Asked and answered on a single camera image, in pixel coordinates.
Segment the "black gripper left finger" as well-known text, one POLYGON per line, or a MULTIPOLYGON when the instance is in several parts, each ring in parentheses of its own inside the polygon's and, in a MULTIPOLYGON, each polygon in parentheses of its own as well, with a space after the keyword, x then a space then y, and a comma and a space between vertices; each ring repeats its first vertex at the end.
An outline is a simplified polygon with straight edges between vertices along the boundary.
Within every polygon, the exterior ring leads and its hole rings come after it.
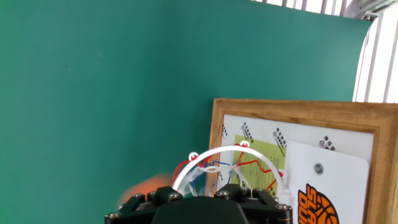
POLYGON ((134 194, 130 199, 119 207, 117 212, 108 213, 104 216, 105 224, 135 224, 151 223, 156 212, 170 202, 183 199, 183 195, 173 188, 160 187, 155 191, 134 194))

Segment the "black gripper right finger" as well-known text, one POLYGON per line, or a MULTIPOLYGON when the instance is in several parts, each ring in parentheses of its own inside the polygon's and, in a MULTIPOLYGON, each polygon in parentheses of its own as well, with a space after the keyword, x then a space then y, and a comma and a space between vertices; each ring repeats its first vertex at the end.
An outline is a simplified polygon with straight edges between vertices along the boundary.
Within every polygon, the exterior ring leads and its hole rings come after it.
POLYGON ((290 205, 279 203, 265 189, 227 184, 214 193, 214 198, 223 199, 221 214, 230 218, 230 223, 293 224, 290 205))

